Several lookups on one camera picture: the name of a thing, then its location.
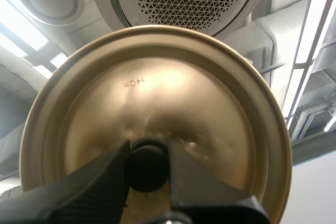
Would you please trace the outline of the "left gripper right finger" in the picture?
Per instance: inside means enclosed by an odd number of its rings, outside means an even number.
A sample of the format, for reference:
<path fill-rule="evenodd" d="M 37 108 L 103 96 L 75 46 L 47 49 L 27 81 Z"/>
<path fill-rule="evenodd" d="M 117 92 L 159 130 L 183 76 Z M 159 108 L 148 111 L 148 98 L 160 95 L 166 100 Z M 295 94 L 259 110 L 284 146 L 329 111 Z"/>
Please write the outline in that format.
<path fill-rule="evenodd" d="M 168 143 L 170 203 L 193 223 L 269 223 L 258 199 L 220 181 L 180 142 Z"/>

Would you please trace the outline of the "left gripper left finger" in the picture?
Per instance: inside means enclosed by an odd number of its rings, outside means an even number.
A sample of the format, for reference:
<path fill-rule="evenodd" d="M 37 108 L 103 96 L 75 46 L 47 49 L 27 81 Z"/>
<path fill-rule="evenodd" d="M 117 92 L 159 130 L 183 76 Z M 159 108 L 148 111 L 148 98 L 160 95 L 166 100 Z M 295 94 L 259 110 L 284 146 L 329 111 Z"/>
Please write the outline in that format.
<path fill-rule="evenodd" d="M 1 223 L 120 223 L 130 142 L 48 185 L 1 201 Z"/>

